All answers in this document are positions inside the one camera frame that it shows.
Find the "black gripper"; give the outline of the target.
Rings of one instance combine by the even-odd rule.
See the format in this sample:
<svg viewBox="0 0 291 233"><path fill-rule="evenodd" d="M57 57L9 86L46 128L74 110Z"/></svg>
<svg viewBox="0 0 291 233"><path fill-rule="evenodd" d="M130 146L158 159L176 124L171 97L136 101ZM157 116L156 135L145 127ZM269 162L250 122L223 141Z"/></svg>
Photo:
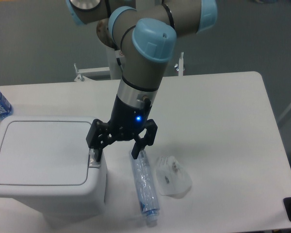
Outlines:
<svg viewBox="0 0 291 233"><path fill-rule="evenodd" d="M110 120L105 123L94 119L86 136L88 148L94 151L96 162L101 161L103 149L115 141L135 140L131 155L137 159L140 151L152 146L158 126L150 113L150 98L143 96L142 107L136 108L125 104L119 97L115 98ZM145 130L143 138L139 134Z"/></svg>

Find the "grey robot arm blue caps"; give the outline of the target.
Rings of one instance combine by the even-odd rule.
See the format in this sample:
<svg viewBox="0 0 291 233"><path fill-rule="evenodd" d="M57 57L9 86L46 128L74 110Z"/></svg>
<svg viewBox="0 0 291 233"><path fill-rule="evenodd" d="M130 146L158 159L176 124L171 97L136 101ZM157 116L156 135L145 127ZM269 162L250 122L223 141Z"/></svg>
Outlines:
<svg viewBox="0 0 291 233"><path fill-rule="evenodd" d="M95 119L86 137L99 162L115 141L135 144L131 155L154 143L157 125L149 118L154 99L178 37L211 28L217 20L214 0L164 0L150 9L135 9L132 0L68 0L77 24L108 20L108 32L126 63L108 122Z"/></svg>

